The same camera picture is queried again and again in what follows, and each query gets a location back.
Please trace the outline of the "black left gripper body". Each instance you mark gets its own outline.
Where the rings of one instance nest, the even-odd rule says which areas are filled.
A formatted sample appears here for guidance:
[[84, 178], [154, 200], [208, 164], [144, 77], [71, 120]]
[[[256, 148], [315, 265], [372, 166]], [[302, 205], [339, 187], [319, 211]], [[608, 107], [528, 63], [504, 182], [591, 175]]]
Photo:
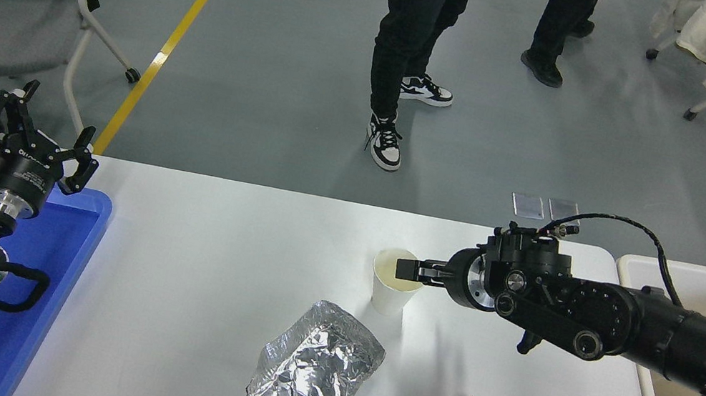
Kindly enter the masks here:
[[0, 205], [4, 211], [39, 215], [57, 180], [64, 176], [57, 154], [35, 158], [18, 147], [0, 143]]

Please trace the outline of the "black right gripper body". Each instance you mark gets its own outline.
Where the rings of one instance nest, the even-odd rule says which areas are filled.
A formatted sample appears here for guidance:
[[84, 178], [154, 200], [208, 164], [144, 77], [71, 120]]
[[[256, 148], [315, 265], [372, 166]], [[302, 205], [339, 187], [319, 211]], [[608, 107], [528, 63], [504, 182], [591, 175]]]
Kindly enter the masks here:
[[462, 307], [474, 308], [468, 288], [469, 270], [480, 254], [478, 249], [460, 249], [448, 261], [446, 269], [451, 275], [444, 280], [444, 287], [449, 297]]

